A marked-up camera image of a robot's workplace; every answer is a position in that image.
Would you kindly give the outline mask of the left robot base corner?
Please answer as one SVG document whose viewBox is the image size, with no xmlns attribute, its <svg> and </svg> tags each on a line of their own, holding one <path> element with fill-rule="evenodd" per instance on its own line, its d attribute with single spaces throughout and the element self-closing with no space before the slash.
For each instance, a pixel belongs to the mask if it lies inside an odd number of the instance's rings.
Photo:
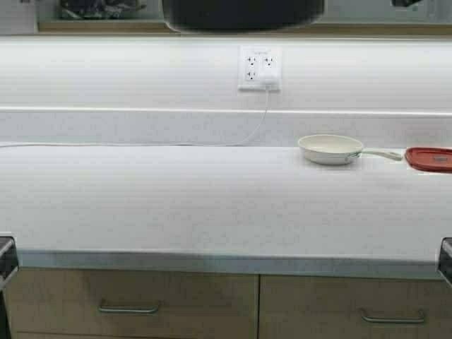
<svg viewBox="0 0 452 339">
<path fill-rule="evenodd" d="M 1 266 L 1 282 L 0 289 L 3 291 L 12 277 L 19 269 L 19 260 L 16 249 L 16 243 L 12 237 L 1 237 L 0 246 L 0 266 Z"/>
</svg>

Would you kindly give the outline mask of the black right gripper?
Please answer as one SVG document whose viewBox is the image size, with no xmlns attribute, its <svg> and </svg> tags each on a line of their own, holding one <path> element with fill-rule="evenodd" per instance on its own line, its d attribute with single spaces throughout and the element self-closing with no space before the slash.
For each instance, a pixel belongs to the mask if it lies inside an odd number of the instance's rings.
<svg viewBox="0 0 452 339">
<path fill-rule="evenodd" d="M 410 7 L 421 2 L 421 0 L 391 0 L 391 4 L 394 7 Z"/>
</svg>

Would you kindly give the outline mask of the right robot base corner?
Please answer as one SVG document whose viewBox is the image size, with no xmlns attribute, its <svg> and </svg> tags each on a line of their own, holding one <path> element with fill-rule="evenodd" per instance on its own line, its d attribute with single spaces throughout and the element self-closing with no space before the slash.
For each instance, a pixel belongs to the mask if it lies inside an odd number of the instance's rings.
<svg viewBox="0 0 452 339">
<path fill-rule="evenodd" d="M 450 237 L 444 238 L 441 243 L 438 271 L 444 280 L 451 285 L 452 284 L 452 239 Z"/>
</svg>

